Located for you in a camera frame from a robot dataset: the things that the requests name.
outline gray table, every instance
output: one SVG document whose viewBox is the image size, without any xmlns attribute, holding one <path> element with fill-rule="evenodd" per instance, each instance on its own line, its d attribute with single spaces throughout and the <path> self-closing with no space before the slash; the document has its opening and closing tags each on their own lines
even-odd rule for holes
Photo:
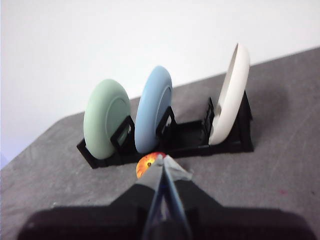
<svg viewBox="0 0 320 240">
<path fill-rule="evenodd" d="M 177 159 L 224 206 L 280 208 L 305 217 L 320 239 L 320 48 L 250 68 L 251 153 Z M 224 75 L 174 89 L 178 123 L 201 119 Z M 139 99 L 133 99 L 136 118 Z M 33 212 L 107 205 L 136 181 L 136 164 L 92 170 L 76 149 L 83 113 L 51 126 L 1 170 L 1 239 Z"/>
</svg>

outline plate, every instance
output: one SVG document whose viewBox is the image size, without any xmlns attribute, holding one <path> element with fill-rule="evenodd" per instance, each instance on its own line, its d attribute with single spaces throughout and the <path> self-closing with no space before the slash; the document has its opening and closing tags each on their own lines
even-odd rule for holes
<svg viewBox="0 0 320 240">
<path fill-rule="evenodd" d="M 163 66 L 156 66 L 144 86 L 136 113 L 134 142 L 139 153 L 151 152 L 159 143 L 156 128 L 171 98 L 170 74 Z"/>
<path fill-rule="evenodd" d="M 86 148 L 96 159 L 105 159 L 115 152 L 110 141 L 120 124 L 130 115 L 130 100 L 125 89 L 115 80 L 106 79 L 93 90 L 83 119 Z M 128 135 L 118 138 L 122 144 Z"/>
<path fill-rule="evenodd" d="M 142 157 L 135 168 L 135 173 L 136 173 L 136 177 L 139 179 L 144 173 L 145 171 L 148 170 L 148 168 L 155 162 L 155 160 L 157 159 L 158 155 L 162 155 L 162 157 L 165 157 L 166 154 L 163 152 L 152 152 L 149 153 L 147 155 L 145 155 L 144 157 Z"/>
<path fill-rule="evenodd" d="M 249 67 L 250 60 L 248 50 L 238 43 L 233 52 L 218 103 L 215 107 L 209 137 L 210 145 L 220 144 L 229 135 L 245 93 Z"/>
</svg>

